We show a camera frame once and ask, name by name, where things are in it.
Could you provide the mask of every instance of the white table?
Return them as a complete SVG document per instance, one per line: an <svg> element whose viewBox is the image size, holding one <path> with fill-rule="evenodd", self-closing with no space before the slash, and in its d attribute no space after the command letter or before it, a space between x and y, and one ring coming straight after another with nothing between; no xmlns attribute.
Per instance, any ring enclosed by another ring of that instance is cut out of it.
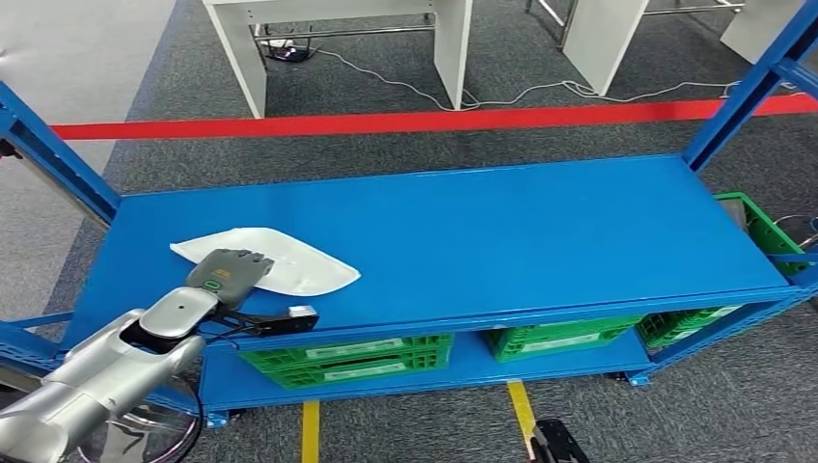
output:
<svg viewBox="0 0 818 463"><path fill-rule="evenodd" d="M435 14L434 63L454 109L460 109L473 0L204 0L241 91L264 117L267 74L250 26L322 19Z"/></svg>
<svg viewBox="0 0 818 463"><path fill-rule="evenodd" d="M545 0L538 0L558 23ZM650 0L573 0L564 21L562 51L599 95L608 92L616 71L643 17L653 14L733 10L740 0L714 0L713 6L649 10ZM789 22L804 0L745 0L722 35L722 42L755 63Z"/></svg>
<svg viewBox="0 0 818 463"><path fill-rule="evenodd" d="M722 43L755 64L803 5L804 0L745 0Z"/></svg>

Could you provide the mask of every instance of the white power cable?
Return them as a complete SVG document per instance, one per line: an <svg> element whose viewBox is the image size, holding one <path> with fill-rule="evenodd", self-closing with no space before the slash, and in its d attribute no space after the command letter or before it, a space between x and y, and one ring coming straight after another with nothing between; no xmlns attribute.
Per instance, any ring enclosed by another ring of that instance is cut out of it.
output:
<svg viewBox="0 0 818 463"><path fill-rule="evenodd" d="M385 84L405 87L405 88L411 90L412 92L414 92L415 94L423 96L424 98L427 98L427 99L431 100L433 103L435 103L435 105L437 105L438 108L440 108L443 111L456 111L454 109L447 108L446 106L441 104L441 102L438 101L437 98L435 98L434 96L432 96L430 94L421 92L420 90L418 90L416 87L414 87L411 84L407 84L406 82L399 82L399 81L389 80L386 77L384 77L383 75L375 72L374 70L361 68L361 67L349 62L346 58L342 57L342 55L340 55L338 53L333 53L332 51L326 51L326 50L321 50L321 49L317 49L315 52L316 53L321 53L323 55L329 55L329 56L335 57L336 59L338 59L339 61L341 61L345 65L347 65L347 66L349 66L349 67L351 67L351 68L353 68L353 69L355 69L355 70L357 70L359 72L362 72L364 74L372 75L372 76L376 77L378 80L380 80L381 82L383 82ZM725 98L725 97L727 97L729 89L731 87L735 86L735 85L738 85L738 84L739 84L739 81L730 82L728 84L707 84L707 83L702 83L702 82L681 82L679 84L674 85L673 87L670 87L670 88L664 89L664 90L660 90L658 92L653 92L653 93L650 93L650 94L637 95L637 96L633 96L633 97L630 97L630 98L620 99L620 98L612 98L612 97L609 97L609 96L600 96L596 92L594 92L593 89L591 89L590 87L587 87L587 86L585 86L583 84L579 84L577 82L574 82L573 80L563 80L563 81L560 81L560 82L555 82L553 84L535 85L533 87L528 87L526 90L521 92L518 96L516 96L511 101L479 101L468 90L464 90L463 91L464 95L471 98L474 102L473 103L463 102L462 104L463 104L463 106L465 108L462 109L461 111L471 111L471 110L478 109L479 107L485 106L485 105L505 105L505 106L507 106L507 105L516 104L525 95L527 95L530 92L533 92L534 90L550 89L550 88L554 88L554 87L563 87L563 88L567 89L568 91L570 91L571 93L573 93L574 95L579 96L581 98L602 99L602 100L605 100L605 101L612 101L612 102L615 102L615 103L630 103L630 102L636 101L638 99L649 98L649 97L652 97L652 96L658 96L658 95L663 95L663 94L667 94L667 93L670 93L670 92L675 92L676 90L679 90L679 89L681 89L683 87L688 87L688 86L690 86L690 87L712 87L712 88L723 89L721 98Z"/></svg>

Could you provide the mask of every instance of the yellow tape line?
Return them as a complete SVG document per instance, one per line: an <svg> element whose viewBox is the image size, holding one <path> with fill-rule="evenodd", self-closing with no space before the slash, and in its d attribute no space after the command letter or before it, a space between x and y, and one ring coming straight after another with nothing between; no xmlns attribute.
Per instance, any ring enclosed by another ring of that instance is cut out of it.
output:
<svg viewBox="0 0 818 463"><path fill-rule="evenodd" d="M529 395L526 394L526 387L522 381L508 381L508 394L511 395L511 403L514 404L514 413L517 414L517 422L520 423L520 431L526 442L526 449L529 451L529 460L534 460L532 449L532 437L534 436L534 411L529 402Z"/></svg>
<svg viewBox="0 0 818 463"><path fill-rule="evenodd" d="M301 414L301 463L318 463L320 425L320 402L304 402L304 412Z"/></svg>

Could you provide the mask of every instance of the blue metal shelf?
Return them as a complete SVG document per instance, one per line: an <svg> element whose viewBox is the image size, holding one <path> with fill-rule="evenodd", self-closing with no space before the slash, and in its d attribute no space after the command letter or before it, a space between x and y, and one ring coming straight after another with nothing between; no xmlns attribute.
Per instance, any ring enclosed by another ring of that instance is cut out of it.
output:
<svg viewBox="0 0 818 463"><path fill-rule="evenodd" d="M363 275L312 298L254 291L246 313L306 303L320 320L307 334L240 341L246 349L779 300L798 290L678 156L345 178L124 197L66 347L183 282L193 264L169 243L232 227L289 233Z"/></svg>
<svg viewBox="0 0 818 463"><path fill-rule="evenodd" d="M510 379L598 374L651 365L634 330L602 347L508 363L495 361L479 334L471 332L457 335L446 369L292 391L282 389L235 353L211 354L204 359L201 393L207 411L214 412L304 400L464 388Z"/></svg>
<svg viewBox="0 0 818 463"><path fill-rule="evenodd" d="M321 318L310 333L241 340L245 350L464 332L448 369L297 392L281 390L240 360L231 344L216 342L205 353L202 390L216 423L227 422L231 408L511 378L624 371L641 385L650 374L818 294L818 265L790 279L779 275L695 175L782 80L818 95L818 76L801 65L817 41L818 0L805 0L681 155L120 197L0 83L0 156L30 162L111 226L63 347L182 284L192 264L172 254L169 243L233 227L289 233L363 274L315 298L255 291L247 313L307 303ZM499 364L475 333L733 304L746 305L650 358L630 331L605 347ZM24 329L53 319L0 322L0 359L36 370L59 365L60 346Z"/></svg>

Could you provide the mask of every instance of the white table leg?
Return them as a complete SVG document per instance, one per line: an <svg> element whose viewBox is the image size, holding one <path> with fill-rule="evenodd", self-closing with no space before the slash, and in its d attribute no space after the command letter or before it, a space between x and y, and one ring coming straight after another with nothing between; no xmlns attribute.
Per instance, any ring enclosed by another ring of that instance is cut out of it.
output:
<svg viewBox="0 0 818 463"><path fill-rule="evenodd" d="M434 0L435 67L446 87L451 106L460 109L463 100L463 78L466 74L466 51L472 24L473 0Z"/></svg>
<svg viewBox="0 0 818 463"><path fill-rule="evenodd" d="M648 0L577 0L562 52L599 95L608 92Z"/></svg>
<svg viewBox="0 0 818 463"><path fill-rule="evenodd" d="M804 0L745 0L722 43L755 64L803 4Z"/></svg>
<svg viewBox="0 0 818 463"><path fill-rule="evenodd" d="M267 97L267 73L261 63L253 34L247 25L247 19L237 13L232 5L204 5L213 27L225 47L232 71L241 86L253 117L264 117L264 105Z"/></svg>

